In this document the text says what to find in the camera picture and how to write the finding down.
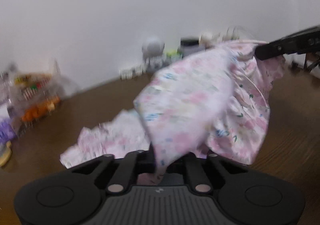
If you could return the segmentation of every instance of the pink floral cloth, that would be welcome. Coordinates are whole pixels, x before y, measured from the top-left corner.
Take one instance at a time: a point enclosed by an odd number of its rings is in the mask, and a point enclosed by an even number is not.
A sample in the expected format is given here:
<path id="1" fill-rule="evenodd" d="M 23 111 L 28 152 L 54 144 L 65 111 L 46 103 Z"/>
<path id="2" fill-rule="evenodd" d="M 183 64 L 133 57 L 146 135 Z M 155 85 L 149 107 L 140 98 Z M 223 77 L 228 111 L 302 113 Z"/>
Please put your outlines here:
<path id="1" fill-rule="evenodd" d="M 238 40 L 158 71 L 134 104 L 156 157 L 157 183 L 167 166 L 197 148 L 252 164 L 268 129 L 268 94 L 284 59 L 259 61 L 264 42 Z"/>

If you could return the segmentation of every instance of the yellow object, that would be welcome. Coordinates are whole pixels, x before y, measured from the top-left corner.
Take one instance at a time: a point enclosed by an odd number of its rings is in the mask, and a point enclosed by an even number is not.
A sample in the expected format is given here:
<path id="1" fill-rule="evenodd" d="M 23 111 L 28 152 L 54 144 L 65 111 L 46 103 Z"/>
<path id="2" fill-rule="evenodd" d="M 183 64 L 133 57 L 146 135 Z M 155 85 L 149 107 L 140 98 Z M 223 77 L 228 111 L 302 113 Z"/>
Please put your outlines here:
<path id="1" fill-rule="evenodd" d="M 7 142 L 6 143 L 6 149 L 4 150 L 4 153 L 2 154 L 2 156 L 0 156 L 0 167 L 4 166 L 10 159 L 12 151 L 10 149 L 11 147 L 11 142 Z"/>

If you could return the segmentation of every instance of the wooden table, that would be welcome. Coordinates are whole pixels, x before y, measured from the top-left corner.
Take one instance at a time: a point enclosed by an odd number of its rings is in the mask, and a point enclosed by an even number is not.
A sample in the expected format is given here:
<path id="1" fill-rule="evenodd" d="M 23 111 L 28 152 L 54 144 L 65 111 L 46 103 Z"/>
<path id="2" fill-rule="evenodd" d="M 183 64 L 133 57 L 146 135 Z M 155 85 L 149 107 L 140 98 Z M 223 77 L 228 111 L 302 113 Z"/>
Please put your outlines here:
<path id="1" fill-rule="evenodd" d="M 0 169 L 0 224 L 20 224 L 13 198 L 24 184 L 64 170 L 60 154 L 77 141 L 82 127 L 111 121 L 149 82 L 114 81 L 63 102 L 52 116 L 13 141 L 13 155 Z M 299 225 L 320 221 L 320 81 L 301 73 L 276 81 L 270 95 L 268 135 L 252 168 L 294 183 L 306 197 Z"/>

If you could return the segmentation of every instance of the purple object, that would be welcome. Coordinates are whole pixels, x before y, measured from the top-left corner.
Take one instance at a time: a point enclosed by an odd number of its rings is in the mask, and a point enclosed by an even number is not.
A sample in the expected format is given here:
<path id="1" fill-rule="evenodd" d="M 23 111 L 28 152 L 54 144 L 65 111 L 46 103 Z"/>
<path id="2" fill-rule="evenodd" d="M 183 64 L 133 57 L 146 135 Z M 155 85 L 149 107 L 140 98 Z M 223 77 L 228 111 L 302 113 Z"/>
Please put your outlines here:
<path id="1" fill-rule="evenodd" d="M 13 129 L 10 126 L 10 119 L 0 122 L 0 143 L 6 143 L 16 137 Z"/>

